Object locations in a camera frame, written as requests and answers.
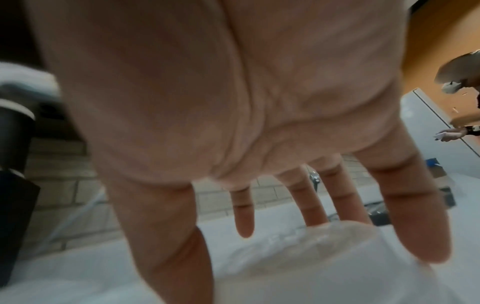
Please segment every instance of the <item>brick wall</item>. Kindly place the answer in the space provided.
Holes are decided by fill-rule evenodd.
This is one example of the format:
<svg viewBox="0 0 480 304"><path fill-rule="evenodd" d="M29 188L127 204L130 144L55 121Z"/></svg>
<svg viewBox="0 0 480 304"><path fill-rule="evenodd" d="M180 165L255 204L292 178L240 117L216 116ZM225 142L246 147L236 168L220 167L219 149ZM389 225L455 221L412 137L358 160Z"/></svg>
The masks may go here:
<svg viewBox="0 0 480 304"><path fill-rule="evenodd" d="M354 157L344 156L345 164L358 186L373 179ZM101 188L85 144L34 139L25 176L41 187L21 256L26 258L39 242L68 216L77 212ZM291 196L276 179L262 176L251 184L257 209L287 203ZM194 183L198 220L205 221L232 215L228 192L202 180ZM318 192L325 192L322 184ZM119 223L108 202L102 202L62 232L43 253L51 253L122 237Z"/></svg>

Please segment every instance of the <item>finger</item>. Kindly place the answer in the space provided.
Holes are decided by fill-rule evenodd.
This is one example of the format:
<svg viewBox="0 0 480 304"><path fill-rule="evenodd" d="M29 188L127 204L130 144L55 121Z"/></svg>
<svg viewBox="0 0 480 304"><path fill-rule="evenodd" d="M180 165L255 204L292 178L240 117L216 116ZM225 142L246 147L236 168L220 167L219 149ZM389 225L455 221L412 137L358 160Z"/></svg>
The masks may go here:
<svg viewBox="0 0 480 304"><path fill-rule="evenodd" d="M230 191L236 230L241 237L250 237L255 229L255 208L250 187Z"/></svg>
<svg viewBox="0 0 480 304"><path fill-rule="evenodd" d="M275 177L292 195L307 226L320 225L329 221L305 168L298 167Z"/></svg>
<svg viewBox="0 0 480 304"><path fill-rule="evenodd" d="M192 185L133 181L105 163L95 161L142 278L165 303L213 303L212 265L196 227Z"/></svg>
<svg viewBox="0 0 480 304"><path fill-rule="evenodd" d="M403 123L355 156L377 180L404 246L427 262L447 260L451 240L446 207Z"/></svg>
<svg viewBox="0 0 480 304"><path fill-rule="evenodd" d="M372 223L339 154L319 158L309 166L320 175L340 220Z"/></svg>

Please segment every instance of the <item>white ring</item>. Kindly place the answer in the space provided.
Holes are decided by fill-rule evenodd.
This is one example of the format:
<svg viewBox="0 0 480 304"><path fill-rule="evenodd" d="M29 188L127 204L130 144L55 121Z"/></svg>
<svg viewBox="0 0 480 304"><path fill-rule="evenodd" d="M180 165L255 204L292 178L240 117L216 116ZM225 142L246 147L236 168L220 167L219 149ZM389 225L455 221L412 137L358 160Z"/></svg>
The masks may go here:
<svg viewBox="0 0 480 304"><path fill-rule="evenodd" d="M30 111L30 109L16 102L6 100L6 99L0 99L0 108L17 111L35 120L35 114L32 111Z"/></svg>

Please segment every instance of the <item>orange wall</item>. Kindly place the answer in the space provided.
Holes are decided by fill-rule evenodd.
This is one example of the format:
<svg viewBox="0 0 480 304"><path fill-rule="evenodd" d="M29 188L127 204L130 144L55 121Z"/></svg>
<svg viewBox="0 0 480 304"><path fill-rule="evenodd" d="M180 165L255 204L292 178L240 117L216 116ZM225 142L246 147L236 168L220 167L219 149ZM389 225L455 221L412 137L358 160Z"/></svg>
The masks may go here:
<svg viewBox="0 0 480 304"><path fill-rule="evenodd" d="M476 92L463 89L446 95L434 83L439 67L459 55L480 49L480 0L429 0L410 20L403 63L404 92L421 88L452 117L464 102L476 109Z"/></svg>

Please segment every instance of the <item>black cylinder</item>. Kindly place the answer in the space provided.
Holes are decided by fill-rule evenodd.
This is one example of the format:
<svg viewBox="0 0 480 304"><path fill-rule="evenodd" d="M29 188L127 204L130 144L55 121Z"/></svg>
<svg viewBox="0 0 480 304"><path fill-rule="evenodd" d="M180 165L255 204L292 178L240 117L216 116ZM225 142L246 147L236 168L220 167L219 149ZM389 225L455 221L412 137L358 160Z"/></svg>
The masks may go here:
<svg viewBox="0 0 480 304"><path fill-rule="evenodd" d="M0 99L0 169L22 173L35 132L35 116L25 106Z"/></svg>

